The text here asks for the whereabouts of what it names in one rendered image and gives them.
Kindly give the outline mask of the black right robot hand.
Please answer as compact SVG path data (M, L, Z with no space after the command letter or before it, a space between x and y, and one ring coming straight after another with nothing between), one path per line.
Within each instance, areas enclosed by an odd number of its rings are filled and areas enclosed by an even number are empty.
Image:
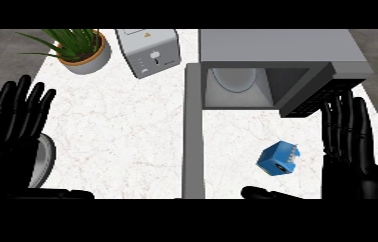
M323 200L378 199L378 164L364 99L351 91L323 102Z

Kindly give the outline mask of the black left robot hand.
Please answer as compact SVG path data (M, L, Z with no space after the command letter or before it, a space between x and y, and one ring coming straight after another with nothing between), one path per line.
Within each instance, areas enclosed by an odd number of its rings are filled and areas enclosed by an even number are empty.
M38 138L56 90L31 86L31 76L7 81L0 90L0 199L93 200L88 191L31 188Z

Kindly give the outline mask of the blue milk carton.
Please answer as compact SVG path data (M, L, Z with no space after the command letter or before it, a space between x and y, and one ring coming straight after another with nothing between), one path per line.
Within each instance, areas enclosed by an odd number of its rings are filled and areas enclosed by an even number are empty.
M295 170L295 160L299 156L298 146L279 141L262 150L257 166L270 176L291 174Z

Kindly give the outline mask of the grey microwave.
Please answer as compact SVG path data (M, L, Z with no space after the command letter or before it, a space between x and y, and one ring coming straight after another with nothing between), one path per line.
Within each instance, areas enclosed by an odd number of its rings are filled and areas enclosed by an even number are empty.
M202 29L197 37L206 110L276 110L304 118L373 74L345 29ZM251 88L227 91L214 68L254 68Z

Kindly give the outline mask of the grey microwave door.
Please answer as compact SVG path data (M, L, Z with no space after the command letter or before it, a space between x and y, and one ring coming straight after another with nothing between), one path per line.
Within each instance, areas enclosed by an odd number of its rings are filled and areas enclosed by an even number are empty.
M184 69L181 198L203 199L200 66Z

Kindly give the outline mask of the white microwave turntable plate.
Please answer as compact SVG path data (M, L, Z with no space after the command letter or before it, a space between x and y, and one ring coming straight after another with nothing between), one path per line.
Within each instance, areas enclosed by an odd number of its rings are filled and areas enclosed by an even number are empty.
M257 70L254 68L214 68L212 75L227 91L240 93L254 85Z

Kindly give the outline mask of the green potted plant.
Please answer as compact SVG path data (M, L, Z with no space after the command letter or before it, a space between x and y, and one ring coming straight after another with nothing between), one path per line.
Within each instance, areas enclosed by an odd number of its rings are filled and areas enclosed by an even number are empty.
M97 29L42 29L42 32L57 44L25 33L22 36L54 51L50 55L44 53L44 56L54 57L73 74L88 75L104 67L112 50Z

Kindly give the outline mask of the silver toaster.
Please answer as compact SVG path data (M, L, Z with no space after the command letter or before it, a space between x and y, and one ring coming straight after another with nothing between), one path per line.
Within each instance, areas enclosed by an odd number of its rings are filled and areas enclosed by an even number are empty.
M180 64L178 35L174 29L116 29L119 50L137 79Z

